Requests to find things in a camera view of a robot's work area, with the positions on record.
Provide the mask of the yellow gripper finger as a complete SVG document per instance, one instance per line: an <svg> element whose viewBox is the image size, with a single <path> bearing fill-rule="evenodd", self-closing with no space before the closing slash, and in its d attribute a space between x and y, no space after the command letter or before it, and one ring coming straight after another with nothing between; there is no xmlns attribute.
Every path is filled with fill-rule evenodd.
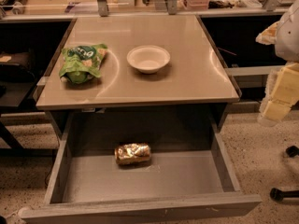
<svg viewBox="0 0 299 224"><path fill-rule="evenodd" d="M268 75L258 122L273 127L281 122L299 101L299 63L286 63Z"/></svg>
<svg viewBox="0 0 299 224"><path fill-rule="evenodd" d="M275 45L277 40L278 22L274 22L257 35L255 41L263 45Z"/></svg>

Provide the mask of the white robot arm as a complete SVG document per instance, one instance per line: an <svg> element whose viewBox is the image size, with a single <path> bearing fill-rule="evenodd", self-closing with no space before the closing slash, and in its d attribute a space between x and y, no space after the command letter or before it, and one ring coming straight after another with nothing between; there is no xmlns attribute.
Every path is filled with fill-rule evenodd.
<svg viewBox="0 0 299 224"><path fill-rule="evenodd" d="M273 127L282 121L299 101L299 4L295 1L279 21L259 33L256 41L273 45L279 58L286 61L267 77L265 97L258 122Z"/></svg>

